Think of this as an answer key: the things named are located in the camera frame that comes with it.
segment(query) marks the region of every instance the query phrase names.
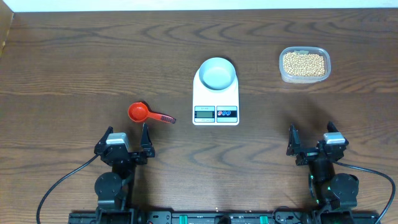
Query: white beads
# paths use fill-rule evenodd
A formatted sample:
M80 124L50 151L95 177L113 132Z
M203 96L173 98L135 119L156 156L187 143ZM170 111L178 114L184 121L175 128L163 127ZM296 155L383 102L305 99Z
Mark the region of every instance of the white beads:
M320 77L325 75L325 62L317 54L288 52L283 57L284 70L290 75Z

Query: scale control panel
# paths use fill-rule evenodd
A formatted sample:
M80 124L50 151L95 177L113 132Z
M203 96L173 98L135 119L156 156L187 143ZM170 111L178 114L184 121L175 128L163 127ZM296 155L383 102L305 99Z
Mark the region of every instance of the scale control panel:
M196 123L237 123L237 106L196 106Z

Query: wood grain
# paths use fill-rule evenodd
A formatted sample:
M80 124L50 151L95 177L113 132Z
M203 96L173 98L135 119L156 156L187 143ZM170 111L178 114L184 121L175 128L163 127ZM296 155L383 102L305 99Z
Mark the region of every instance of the wood grain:
M398 10L269 10L20 13L0 60L0 222L35 223L48 188L93 156L111 125L139 148L128 106L145 100L177 119L148 121L157 157L137 170L133 201L174 210L273 210L314 205L308 167L285 156L295 123L304 143L327 121L349 139L342 160L398 180ZM321 83L280 78L278 57L293 45L331 55ZM237 70L241 123L192 124L192 80L209 57ZM335 167L360 180L357 210L381 212L391 193L381 177ZM94 163L46 200L43 223L94 210ZM393 203L383 223L398 222Z

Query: container of beans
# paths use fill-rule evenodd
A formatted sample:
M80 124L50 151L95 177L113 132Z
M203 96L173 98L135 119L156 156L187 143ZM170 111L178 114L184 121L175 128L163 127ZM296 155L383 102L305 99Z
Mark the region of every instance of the container of beans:
M288 47L279 56L279 70L288 83L320 82L330 75L330 56L319 47Z

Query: black metal frame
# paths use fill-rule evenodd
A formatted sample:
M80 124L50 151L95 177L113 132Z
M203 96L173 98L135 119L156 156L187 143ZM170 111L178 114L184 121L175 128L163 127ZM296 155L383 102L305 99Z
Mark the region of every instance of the black metal frame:
M329 133L338 133L332 122L328 123ZM318 202L317 208L309 212L294 212L291 209L277 208L273 212L242 213L175 213L172 211L142 211L128 208L134 185L137 165L147 164L148 157L155 157L148 127L142 129L140 152L128 152L125 144L107 145L108 136L113 133L109 127L95 146L95 154L112 167L112 172L102 174L95 183L98 207L95 213L71 213L69 224L329 224L361 223L373 224L377 213L353 213L357 206L359 180L349 174L335 174L332 161L341 159L349 144L345 142L328 144L318 141L316 147L302 148L298 131L290 126L289 145L286 154L296 156L296 165L308 165L310 192Z

